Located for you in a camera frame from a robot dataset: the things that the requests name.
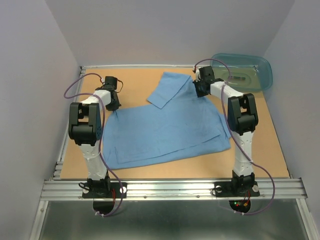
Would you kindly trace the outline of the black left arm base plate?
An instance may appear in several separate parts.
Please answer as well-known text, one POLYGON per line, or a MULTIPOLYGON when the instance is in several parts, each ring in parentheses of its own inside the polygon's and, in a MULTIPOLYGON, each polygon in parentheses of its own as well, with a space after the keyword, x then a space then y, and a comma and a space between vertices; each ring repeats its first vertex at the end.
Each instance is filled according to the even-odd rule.
POLYGON ((122 187, 118 182, 111 182, 109 185, 103 182, 80 182, 78 186, 82 189, 84 199, 120 199, 127 197, 127 183, 123 182, 122 187))

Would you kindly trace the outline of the teal plastic bin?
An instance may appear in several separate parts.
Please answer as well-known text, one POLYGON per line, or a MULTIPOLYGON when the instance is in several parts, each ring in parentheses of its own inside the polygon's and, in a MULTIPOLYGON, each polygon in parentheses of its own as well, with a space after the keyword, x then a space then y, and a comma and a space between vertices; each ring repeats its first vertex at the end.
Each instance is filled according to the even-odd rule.
POLYGON ((239 92, 266 91, 273 85, 271 65, 263 57, 231 53, 212 57, 218 60, 210 62, 215 76, 228 80, 228 85, 239 92))

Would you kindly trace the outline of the aluminium front rail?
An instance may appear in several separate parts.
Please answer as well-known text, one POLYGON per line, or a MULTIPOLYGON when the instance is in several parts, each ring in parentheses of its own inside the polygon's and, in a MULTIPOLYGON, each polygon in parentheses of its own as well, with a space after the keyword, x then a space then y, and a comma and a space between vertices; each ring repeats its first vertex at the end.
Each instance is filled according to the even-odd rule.
MULTIPOLYGON (((126 180, 125 201, 218 200, 212 194, 215 179, 126 180)), ((274 199, 306 199, 303 181, 299 178, 276 178, 274 199)), ((45 181, 41 201, 81 201, 82 189, 77 181, 45 181)))

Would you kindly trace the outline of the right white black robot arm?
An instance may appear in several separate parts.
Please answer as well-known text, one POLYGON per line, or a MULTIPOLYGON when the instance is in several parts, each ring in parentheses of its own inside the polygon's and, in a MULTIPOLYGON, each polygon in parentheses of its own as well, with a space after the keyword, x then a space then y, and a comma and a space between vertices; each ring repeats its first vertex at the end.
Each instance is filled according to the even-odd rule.
POLYGON ((221 78, 216 78, 211 66, 193 71, 193 84, 197 96, 212 95, 218 97, 223 108, 225 122, 236 145, 232 178, 215 184, 213 194, 216 197, 258 197, 258 184, 252 166, 253 134, 258 125, 258 112, 255 96, 242 93, 228 86, 221 78))

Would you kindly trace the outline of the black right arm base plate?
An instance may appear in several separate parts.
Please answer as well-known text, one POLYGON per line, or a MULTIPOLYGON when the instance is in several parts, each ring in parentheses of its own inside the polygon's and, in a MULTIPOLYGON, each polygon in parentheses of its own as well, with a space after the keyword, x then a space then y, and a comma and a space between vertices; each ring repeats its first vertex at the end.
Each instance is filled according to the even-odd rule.
POLYGON ((258 186, 257 182, 238 185, 233 184, 231 181, 216 181, 211 194, 217 198, 248 197, 249 195, 251 197, 259 197, 260 191, 254 191, 254 186, 258 186))

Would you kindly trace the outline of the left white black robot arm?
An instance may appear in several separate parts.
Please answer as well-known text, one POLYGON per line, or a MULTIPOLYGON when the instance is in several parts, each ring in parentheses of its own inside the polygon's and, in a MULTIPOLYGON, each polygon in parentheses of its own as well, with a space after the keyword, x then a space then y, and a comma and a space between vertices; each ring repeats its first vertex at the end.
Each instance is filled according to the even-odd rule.
POLYGON ((68 135, 80 148, 88 170, 86 182, 79 184, 86 198, 116 196, 101 144, 106 111, 116 111, 121 106, 117 91, 120 80, 106 76, 100 82, 93 93, 85 93, 88 98, 69 106, 68 135))

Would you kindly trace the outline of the light blue shirt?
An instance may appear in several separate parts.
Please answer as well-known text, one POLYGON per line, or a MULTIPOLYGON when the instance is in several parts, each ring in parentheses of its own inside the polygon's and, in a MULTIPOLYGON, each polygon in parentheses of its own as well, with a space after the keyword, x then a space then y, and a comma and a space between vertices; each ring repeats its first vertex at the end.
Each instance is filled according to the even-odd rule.
POLYGON ((147 105, 108 117, 102 155, 114 170, 143 167, 223 152, 229 139, 224 116, 197 96, 192 77, 165 72, 147 105))

